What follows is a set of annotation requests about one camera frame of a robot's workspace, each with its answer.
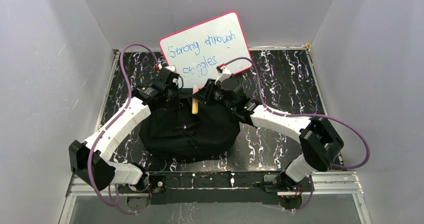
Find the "white wall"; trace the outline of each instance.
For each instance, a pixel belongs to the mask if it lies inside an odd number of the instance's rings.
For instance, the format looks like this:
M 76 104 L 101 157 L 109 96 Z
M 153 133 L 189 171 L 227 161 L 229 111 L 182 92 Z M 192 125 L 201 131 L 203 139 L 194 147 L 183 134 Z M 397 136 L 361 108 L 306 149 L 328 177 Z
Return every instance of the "white wall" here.
M 57 223 L 112 48 L 84 0 L 0 0 L 1 223 Z
M 310 43 L 332 0 L 86 0 L 114 49 L 159 39 L 237 11 L 252 46 Z
M 329 114 L 370 142 L 357 172 L 374 223 L 424 218 L 423 10 L 424 0 L 334 0 L 311 46 Z M 361 144 L 343 136 L 345 159 L 360 161 Z

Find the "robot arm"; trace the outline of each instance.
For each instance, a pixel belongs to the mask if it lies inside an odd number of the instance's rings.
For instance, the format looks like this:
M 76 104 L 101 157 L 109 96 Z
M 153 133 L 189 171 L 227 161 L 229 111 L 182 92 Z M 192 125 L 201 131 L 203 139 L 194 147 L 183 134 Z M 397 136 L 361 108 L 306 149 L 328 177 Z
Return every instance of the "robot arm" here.
M 72 172 L 90 184 L 87 168 L 89 152 L 95 140 L 104 131 L 95 147 L 92 161 L 94 182 L 98 189 L 102 190 L 115 183 L 131 184 L 137 189 L 145 189 L 149 183 L 146 170 L 136 163 L 123 164 L 109 160 L 119 144 L 138 124 L 150 116 L 151 111 L 166 108 L 173 103 L 178 91 L 178 78 L 179 74 L 175 72 L 175 67 L 161 68 L 155 79 L 149 83 L 142 83 L 133 90 L 133 97 L 128 107 L 125 108 L 124 104 L 103 127 L 82 143 L 75 140 L 69 146 Z M 125 112 L 112 123 L 123 109 Z
M 274 187 L 293 189 L 298 182 L 315 171 L 327 171 L 340 153 L 344 143 L 328 119 L 277 116 L 260 102 L 248 99 L 242 85 L 229 75 L 225 65 L 217 67 L 221 73 L 216 80 L 209 79 L 194 95 L 204 104 L 221 104 L 231 108 L 241 123 L 264 127 L 297 141 L 303 153 L 292 161 L 273 182 Z

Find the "black bag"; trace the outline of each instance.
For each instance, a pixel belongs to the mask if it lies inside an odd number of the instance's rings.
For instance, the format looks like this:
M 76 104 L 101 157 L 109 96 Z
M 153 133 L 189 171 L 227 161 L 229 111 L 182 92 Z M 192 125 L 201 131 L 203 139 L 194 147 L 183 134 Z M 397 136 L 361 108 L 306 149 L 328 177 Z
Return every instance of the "black bag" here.
M 192 89 L 182 89 L 176 105 L 157 109 L 141 123 L 140 138 L 150 154 L 187 161 L 211 159 L 230 149 L 240 125 L 229 108 L 198 104 L 191 113 Z

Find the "glass panel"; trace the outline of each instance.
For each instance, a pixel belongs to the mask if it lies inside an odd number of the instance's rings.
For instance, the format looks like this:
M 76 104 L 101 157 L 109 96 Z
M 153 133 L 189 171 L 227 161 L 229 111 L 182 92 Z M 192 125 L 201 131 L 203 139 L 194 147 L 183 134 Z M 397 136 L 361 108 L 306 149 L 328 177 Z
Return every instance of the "glass panel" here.
M 129 205 L 145 205 L 146 198 Z M 138 215 L 120 213 L 97 196 L 78 196 L 71 223 L 360 223 L 351 194 L 315 195 L 295 214 L 261 203 L 173 203 L 150 205 Z

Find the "yellow stick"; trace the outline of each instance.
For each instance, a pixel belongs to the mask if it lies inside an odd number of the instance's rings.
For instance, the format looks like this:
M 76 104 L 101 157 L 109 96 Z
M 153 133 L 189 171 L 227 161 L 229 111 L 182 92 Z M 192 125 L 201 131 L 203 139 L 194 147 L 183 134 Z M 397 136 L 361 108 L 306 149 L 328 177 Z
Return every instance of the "yellow stick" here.
M 197 85 L 194 85 L 193 86 L 193 94 L 195 94 L 197 91 L 199 91 L 199 87 L 197 86 Z M 199 107 L 199 104 L 198 104 L 198 101 L 195 99 L 195 98 L 193 98 L 193 104 L 192 104 L 192 106 L 191 106 L 192 108 L 192 114 L 193 115 L 196 115 L 197 114 L 197 112 L 199 111 L 198 109 L 198 107 Z

